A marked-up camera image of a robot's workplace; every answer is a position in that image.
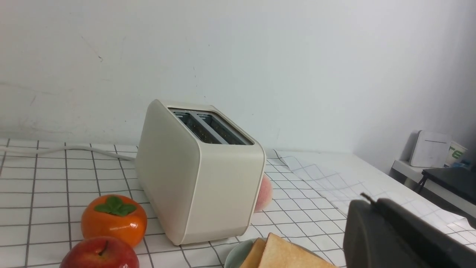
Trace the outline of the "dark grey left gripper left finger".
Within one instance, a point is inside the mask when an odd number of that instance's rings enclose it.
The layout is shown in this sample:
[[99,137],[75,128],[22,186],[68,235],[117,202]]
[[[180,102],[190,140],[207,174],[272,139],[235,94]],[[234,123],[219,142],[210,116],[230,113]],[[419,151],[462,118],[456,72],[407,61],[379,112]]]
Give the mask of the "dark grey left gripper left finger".
[[352,200],[344,234],[349,268],[430,268],[419,252],[427,245],[429,224],[387,198],[374,200],[361,193]]

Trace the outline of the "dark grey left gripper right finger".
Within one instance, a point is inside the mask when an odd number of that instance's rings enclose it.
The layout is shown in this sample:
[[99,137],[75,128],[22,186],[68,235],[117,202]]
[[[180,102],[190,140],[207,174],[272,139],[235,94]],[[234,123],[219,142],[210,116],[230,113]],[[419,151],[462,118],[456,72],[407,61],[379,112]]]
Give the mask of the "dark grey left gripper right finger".
[[396,235],[431,268],[474,268],[475,251],[416,217],[396,202],[380,198],[376,210]]

